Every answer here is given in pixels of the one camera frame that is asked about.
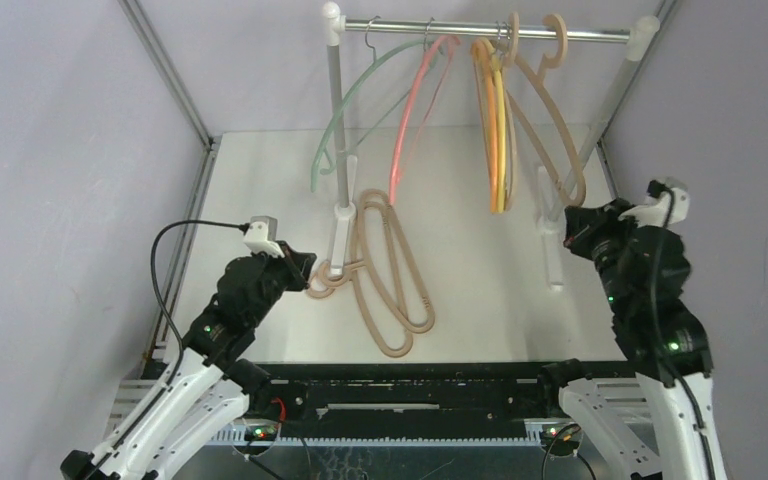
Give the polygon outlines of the pink wire hanger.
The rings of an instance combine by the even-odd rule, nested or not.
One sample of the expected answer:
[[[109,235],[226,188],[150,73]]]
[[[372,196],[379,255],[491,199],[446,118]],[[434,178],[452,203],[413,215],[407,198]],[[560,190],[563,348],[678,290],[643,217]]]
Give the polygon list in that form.
[[[408,95],[405,100],[400,123],[397,129],[397,137],[392,154],[388,184],[388,199],[391,205],[396,203],[398,187],[402,180],[403,167],[405,166],[405,162],[414,155],[418,140],[420,139],[423,129],[427,125],[429,117],[433,113],[440,90],[442,89],[442,86],[445,84],[449,76],[449,72],[454,60],[454,54],[461,44],[459,38],[451,34],[440,34],[436,40],[434,40],[432,43],[428,43],[430,29],[434,21],[435,18],[431,17],[426,23],[422,42],[424,48],[423,56],[420,66],[418,67],[414,79],[411,83],[411,87],[408,90]],[[408,148],[405,148],[405,138],[411,115],[413,113],[423,82],[427,74],[433,69],[433,63],[435,62],[437,55],[443,55],[446,58],[443,73],[441,74],[435,86],[432,98],[428,104],[423,119],[419,126],[416,128],[416,133],[413,140],[410,142]]]

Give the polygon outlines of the yellow wire hanger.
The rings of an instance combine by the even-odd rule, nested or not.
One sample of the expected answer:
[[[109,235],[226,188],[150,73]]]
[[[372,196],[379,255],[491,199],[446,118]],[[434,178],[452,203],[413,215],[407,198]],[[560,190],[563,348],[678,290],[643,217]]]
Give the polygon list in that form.
[[[490,60],[490,67],[493,73],[493,86],[496,97],[496,114],[497,114],[497,134],[498,134],[498,173],[499,173],[499,203],[501,211],[496,214],[501,214],[506,210],[507,200],[509,196],[508,179],[509,179],[509,167],[508,167],[508,133],[507,133],[507,107],[505,100],[505,85],[502,72],[502,64],[499,56],[496,54],[495,47],[489,40],[487,49]]]

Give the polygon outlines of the green wire hanger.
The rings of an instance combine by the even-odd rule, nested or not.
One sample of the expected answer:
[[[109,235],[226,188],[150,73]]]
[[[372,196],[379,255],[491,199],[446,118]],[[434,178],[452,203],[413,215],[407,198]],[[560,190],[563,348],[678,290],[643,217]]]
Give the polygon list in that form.
[[[423,47],[423,39],[405,42],[382,56],[375,55],[372,63],[357,78],[354,84],[347,92],[342,91],[341,61],[340,61],[340,39],[343,33],[349,31],[364,31],[364,33],[422,33],[426,23],[408,21],[385,21],[378,17],[361,23],[359,20],[353,20],[339,14],[333,18],[328,17],[325,20],[327,31],[327,60],[329,82],[331,87],[332,117],[327,124],[320,143],[314,154],[311,164],[310,190],[317,190],[318,179],[321,175],[328,175],[332,172],[338,173],[339,202],[347,203],[350,200],[348,188],[348,148],[345,140],[344,111],[351,104],[353,98],[358,93],[360,87],[371,77],[380,67],[397,54],[416,46]],[[451,34],[457,36],[457,31],[444,27],[436,22],[430,29],[430,34],[437,37],[440,34]],[[395,103],[396,106],[404,107],[408,90]]]

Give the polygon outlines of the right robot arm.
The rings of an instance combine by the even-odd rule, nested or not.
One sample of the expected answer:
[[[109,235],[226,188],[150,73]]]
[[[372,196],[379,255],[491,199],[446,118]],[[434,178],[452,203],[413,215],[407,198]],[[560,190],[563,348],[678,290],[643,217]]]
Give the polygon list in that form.
[[[615,479],[723,479],[713,418],[713,361],[701,321],[680,296],[691,274],[681,237],[669,228],[675,199],[648,217],[617,199],[565,209],[565,247],[593,263],[612,313],[615,341],[634,370],[654,427],[649,448],[611,409],[577,359],[542,367],[538,402],[565,415]]]

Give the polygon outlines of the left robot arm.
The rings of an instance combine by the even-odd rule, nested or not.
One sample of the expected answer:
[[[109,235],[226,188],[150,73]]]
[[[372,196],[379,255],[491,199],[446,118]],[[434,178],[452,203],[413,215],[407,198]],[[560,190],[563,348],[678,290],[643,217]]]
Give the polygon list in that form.
[[[64,478],[168,478],[232,420],[270,409],[270,376],[243,354],[282,295],[308,288],[317,260],[278,245],[277,257],[258,253],[228,263],[166,377],[97,447],[71,451],[60,465]]]

